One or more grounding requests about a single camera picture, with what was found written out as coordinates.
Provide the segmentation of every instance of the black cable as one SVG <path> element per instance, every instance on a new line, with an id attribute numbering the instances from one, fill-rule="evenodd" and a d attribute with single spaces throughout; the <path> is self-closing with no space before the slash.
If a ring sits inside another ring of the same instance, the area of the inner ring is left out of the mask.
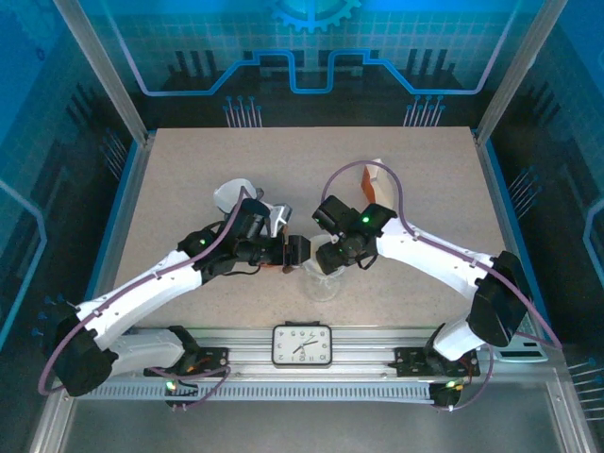
<path id="1" fill-rule="evenodd" d="M 223 224 L 224 221 L 219 220 L 218 222 L 214 222 L 213 224 L 209 224 L 208 226 L 206 226 L 206 228 L 204 229 L 213 229 L 215 227 L 218 227 L 219 225 Z"/>
<path id="2" fill-rule="evenodd" d="M 371 260 L 370 260 L 370 261 L 367 263 L 367 265 L 366 265 L 366 266 L 363 266 L 363 265 L 361 264 L 361 261 L 360 261 L 360 260 L 359 260 L 359 261 L 357 261 L 357 264 L 359 265 L 359 267 L 360 267 L 360 268 L 361 268 L 363 271 L 366 271 L 367 269 L 369 269 L 371 266 L 373 266 L 373 265 L 374 265 L 374 262 L 376 262 L 376 260 L 377 260 L 377 259 L 378 259 L 378 255 L 374 255 L 374 257 L 373 257 L 373 258 L 371 258 Z"/>
<path id="3" fill-rule="evenodd" d="M 244 271 L 227 272 L 226 274 L 223 274 L 223 276 L 224 277 L 231 277 L 231 276 L 254 276 L 258 272 L 260 272 L 260 265 L 258 265 L 258 267 L 256 268 L 256 270 L 254 272 L 244 272 Z"/>

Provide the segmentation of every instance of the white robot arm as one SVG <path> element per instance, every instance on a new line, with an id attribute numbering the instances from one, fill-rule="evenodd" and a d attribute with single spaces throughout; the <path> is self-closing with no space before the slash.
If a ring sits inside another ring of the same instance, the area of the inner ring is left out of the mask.
<path id="1" fill-rule="evenodd" d="M 353 264 L 367 269 L 361 261 L 381 255 L 441 280 L 472 301 L 471 310 L 440 326 L 428 342 L 428 352 L 436 352 L 446 361 L 457 361 L 485 343 L 506 346 L 527 312 L 524 304 L 485 270 L 496 270 L 523 294 L 529 294 L 520 261 L 511 253 L 504 251 L 498 257 L 477 253 L 409 225 L 411 234 L 393 210 L 370 204 L 359 213 L 333 195 L 321 204 L 313 218 L 339 238 L 317 251 L 316 259 L 325 274 Z M 465 260 L 439 246 L 454 250 Z"/>
<path id="2" fill-rule="evenodd" d="M 229 212 L 237 198 L 232 202 L 232 196 L 223 189 L 236 186 L 239 194 L 242 187 L 241 180 L 232 182 L 214 195 L 221 210 Z M 310 242 L 302 236 L 284 235 L 291 212 L 285 204 L 267 205 L 254 197 L 245 198 L 233 219 L 232 214 L 227 214 L 224 222 L 189 234 L 176 250 L 121 287 L 74 308 L 54 307 L 48 313 L 44 335 L 43 349 L 48 357 L 81 321 L 92 318 L 65 345 L 54 363 L 69 394 L 85 394 L 110 376 L 144 368 L 161 367 L 177 375 L 205 371 L 197 367 L 205 366 L 200 363 L 208 355 L 204 356 L 183 327 L 152 334 L 123 334 L 181 294 L 228 274 L 237 262 L 288 268 L 307 260 Z"/>
<path id="3" fill-rule="evenodd" d="M 458 247 L 416 226 L 411 228 L 423 237 L 453 248 L 489 267 L 493 266 L 493 257 L 490 255 Z M 478 283 L 487 277 L 487 272 L 476 265 L 414 239 L 403 228 L 398 218 L 388 221 L 382 232 L 383 235 L 377 238 L 377 252 L 381 256 L 404 262 L 441 280 L 470 301 L 474 299 Z M 485 343 L 485 340 L 477 336 L 469 327 L 466 321 L 469 314 L 468 311 L 455 321 L 446 323 L 434 340 L 434 349 L 450 361 L 458 360 L 466 352 Z"/>

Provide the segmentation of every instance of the clock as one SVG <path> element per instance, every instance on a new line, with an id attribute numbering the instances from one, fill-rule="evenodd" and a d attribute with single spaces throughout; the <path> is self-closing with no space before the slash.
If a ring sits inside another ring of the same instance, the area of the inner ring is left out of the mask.
<path id="1" fill-rule="evenodd" d="M 273 329 L 273 363 L 287 366 L 331 364 L 331 328 L 319 323 L 286 323 Z"/>

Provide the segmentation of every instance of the clear plastic cup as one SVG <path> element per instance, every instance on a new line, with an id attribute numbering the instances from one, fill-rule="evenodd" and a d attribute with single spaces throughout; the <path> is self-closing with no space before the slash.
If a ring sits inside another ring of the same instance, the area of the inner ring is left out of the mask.
<path id="1" fill-rule="evenodd" d="M 342 273 L 344 266 L 326 276 L 321 271 L 321 266 L 316 261 L 316 252 L 324 243 L 332 242 L 328 234 L 320 234 L 310 239 L 310 260 L 304 262 L 303 287 L 310 299 L 316 302 L 328 302 L 333 299 L 342 287 Z"/>

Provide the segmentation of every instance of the black bracket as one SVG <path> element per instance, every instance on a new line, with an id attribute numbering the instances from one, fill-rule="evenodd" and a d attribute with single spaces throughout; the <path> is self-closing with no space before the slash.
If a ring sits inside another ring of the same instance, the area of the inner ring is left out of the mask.
<path id="1" fill-rule="evenodd" d="M 177 376 L 198 375 L 228 365 L 227 347 L 200 346 L 183 326 L 171 326 L 168 329 L 175 333 L 182 342 L 185 352 L 175 365 L 164 370 L 166 373 L 172 373 Z M 157 376 L 156 373 L 149 369 L 145 369 L 143 374 L 148 377 Z M 225 371 L 216 373 L 212 377 L 221 378 L 224 375 Z"/>
<path id="2" fill-rule="evenodd" d="M 476 351 L 465 353 L 458 361 L 444 358 L 433 359 L 426 355 L 423 347 L 397 347 L 394 349 L 394 362 L 388 366 L 396 370 L 398 378 L 412 376 L 446 376 L 448 378 L 465 378 L 470 375 L 480 376 L 480 367 Z"/>

